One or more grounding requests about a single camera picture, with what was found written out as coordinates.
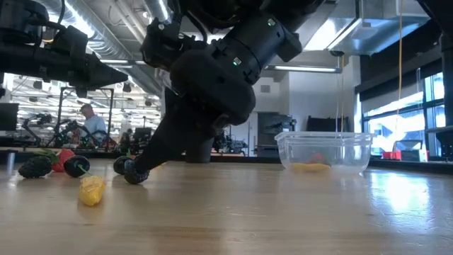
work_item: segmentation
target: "man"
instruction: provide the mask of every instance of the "man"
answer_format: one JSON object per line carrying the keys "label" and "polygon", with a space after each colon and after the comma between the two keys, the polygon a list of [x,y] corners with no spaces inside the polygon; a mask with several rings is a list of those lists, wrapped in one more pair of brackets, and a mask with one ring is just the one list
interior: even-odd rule
{"label": "man", "polygon": [[93,106],[91,106],[90,104],[84,104],[80,111],[86,119],[84,126],[91,134],[96,131],[107,132],[104,119],[94,114]]}

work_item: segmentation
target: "fluorescent light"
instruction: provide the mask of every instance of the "fluorescent light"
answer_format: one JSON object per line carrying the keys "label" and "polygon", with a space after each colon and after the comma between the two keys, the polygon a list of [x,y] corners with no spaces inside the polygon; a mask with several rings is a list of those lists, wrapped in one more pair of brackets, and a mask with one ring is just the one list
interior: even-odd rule
{"label": "fluorescent light", "polygon": [[[42,110],[49,110],[49,111],[58,111],[58,106],[40,106],[40,105],[23,105],[20,104],[19,108],[22,109],[42,109]],[[99,107],[93,107],[96,113],[108,113],[110,111],[109,108],[99,108]],[[79,111],[80,107],[79,106],[63,106],[62,107],[63,111],[70,111],[70,110],[76,110]],[[141,114],[160,114],[158,110],[155,108],[145,108],[145,109],[135,109],[135,108],[126,108],[126,111],[132,111],[132,112],[137,112]],[[119,108],[114,108],[112,109],[113,113],[120,113],[121,109]]]}
{"label": "fluorescent light", "polygon": [[91,103],[91,100],[87,98],[78,98],[77,101],[82,103]]}
{"label": "fluorescent light", "polygon": [[266,69],[278,70],[278,71],[293,71],[293,72],[325,72],[325,73],[338,72],[338,69],[328,68],[328,67],[269,66]]}
{"label": "fluorescent light", "polygon": [[102,59],[102,63],[104,64],[127,64],[129,61],[127,60],[120,60],[120,59]]}
{"label": "fluorescent light", "polygon": [[346,38],[351,32],[354,31],[354,29],[362,23],[362,19],[358,18],[354,23],[346,29],[343,33],[341,33],[340,36],[338,36],[329,46],[327,46],[328,50],[332,50],[338,43],[340,43],[342,40]]}
{"label": "fluorescent light", "polygon": [[133,68],[132,65],[120,65],[120,64],[110,64],[112,68],[123,68],[123,69],[131,69]]}

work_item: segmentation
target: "desk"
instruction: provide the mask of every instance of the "desk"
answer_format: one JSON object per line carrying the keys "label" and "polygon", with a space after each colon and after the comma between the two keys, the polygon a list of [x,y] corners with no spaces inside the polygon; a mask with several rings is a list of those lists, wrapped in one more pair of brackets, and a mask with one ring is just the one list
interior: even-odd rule
{"label": "desk", "polygon": [[131,186],[105,176],[103,202],[79,180],[0,171],[2,254],[451,254],[453,178],[370,169],[329,178],[278,164],[185,164]]}

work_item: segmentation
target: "clear plastic bowl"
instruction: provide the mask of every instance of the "clear plastic bowl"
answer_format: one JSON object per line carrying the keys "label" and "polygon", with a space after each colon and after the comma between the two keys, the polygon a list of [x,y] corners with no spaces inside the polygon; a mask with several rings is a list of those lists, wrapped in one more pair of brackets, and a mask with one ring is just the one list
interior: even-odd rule
{"label": "clear plastic bowl", "polygon": [[329,166],[332,172],[359,174],[371,157],[373,135],[351,132],[282,132],[275,137],[286,169]]}

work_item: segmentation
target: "cable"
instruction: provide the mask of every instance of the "cable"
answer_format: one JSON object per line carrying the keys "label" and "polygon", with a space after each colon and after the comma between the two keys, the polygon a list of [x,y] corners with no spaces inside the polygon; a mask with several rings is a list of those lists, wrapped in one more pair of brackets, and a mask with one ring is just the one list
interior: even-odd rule
{"label": "cable", "polygon": [[343,121],[345,120],[344,110],[345,110],[345,77],[343,75],[343,70],[345,69],[345,56],[341,56],[341,132],[343,132]]}
{"label": "cable", "polygon": [[399,119],[399,101],[401,100],[401,89],[403,87],[403,0],[400,0],[399,6],[399,84],[398,84],[398,103],[396,109],[395,131],[398,132]]}
{"label": "cable", "polygon": [[64,18],[64,12],[66,11],[66,1],[62,0],[62,10],[59,14],[58,22],[57,24],[61,24]]}
{"label": "cable", "polygon": [[176,15],[182,15],[183,13],[181,12],[181,5],[179,4],[179,0],[173,0],[171,3],[173,4],[173,12]]}
{"label": "cable", "polygon": [[200,31],[201,35],[203,36],[203,42],[207,42],[207,34],[205,28],[201,25],[201,23],[189,12],[186,12],[185,15],[189,18],[189,21]]}

